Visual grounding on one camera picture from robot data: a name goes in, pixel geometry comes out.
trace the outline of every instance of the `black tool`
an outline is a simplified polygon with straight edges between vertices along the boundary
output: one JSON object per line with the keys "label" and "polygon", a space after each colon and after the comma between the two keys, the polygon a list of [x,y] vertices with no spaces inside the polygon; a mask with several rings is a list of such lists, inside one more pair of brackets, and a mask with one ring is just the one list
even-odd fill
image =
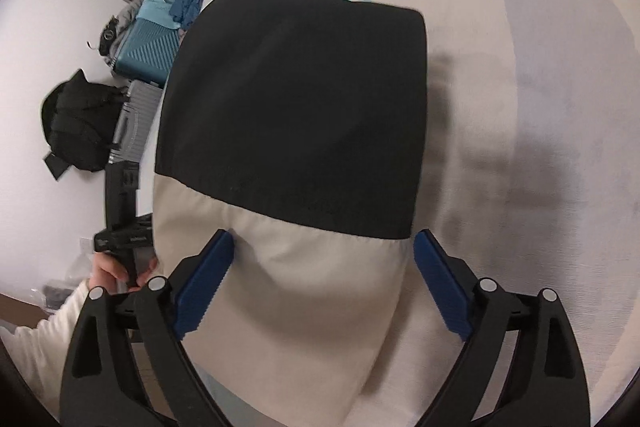
{"label": "black tool", "polygon": [[[178,340],[197,328],[231,263],[232,250],[231,235],[218,230],[198,256],[181,261],[168,279],[154,277],[133,294],[111,296],[100,287],[91,291],[68,350],[60,425],[232,427]],[[589,426],[582,360],[556,292],[546,288],[537,296],[514,294],[492,279],[478,280],[464,261],[447,256],[428,230],[417,235],[414,250],[447,325],[467,335],[449,377],[416,427]],[[142,334],[175,420],[150,406],[128,329]],[[473,420],[509,330],[518,330],[519,336],[502,394],[492,413]],[[0,377],[0,391],[11,399],[3,410],[3,421],[8,418],[3,427],[58,424],[2,349]],[[607,425],[634,425],[625,418]]]}
{"label": "black tool", "polygon": [[[95,251],[107,251],[127,269],[129,288],[138,285],[134,248],[153,245],[150,219],[139,221],[136,217],[139,170],[140,165],[135,162],[107,164],[104,169],[104,218],[107,227],[94,236]],[[143,227],[143,223],[148,223],[148,227]]]}

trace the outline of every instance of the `bedsheet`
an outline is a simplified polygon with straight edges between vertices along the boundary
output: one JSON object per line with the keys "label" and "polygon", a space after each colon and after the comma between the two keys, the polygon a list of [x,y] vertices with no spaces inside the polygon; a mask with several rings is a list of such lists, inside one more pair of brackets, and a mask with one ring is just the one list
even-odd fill
{"label": "bedsheet", "polygon": [[[638,0],[372,1],[420,10],[428,32],[415,231],[510,291],[558,291],[595,423],[640,365]],[[478,414],[495,404],[513,345]],[[345,425],[414,423],[461,347],[410,263]]]}

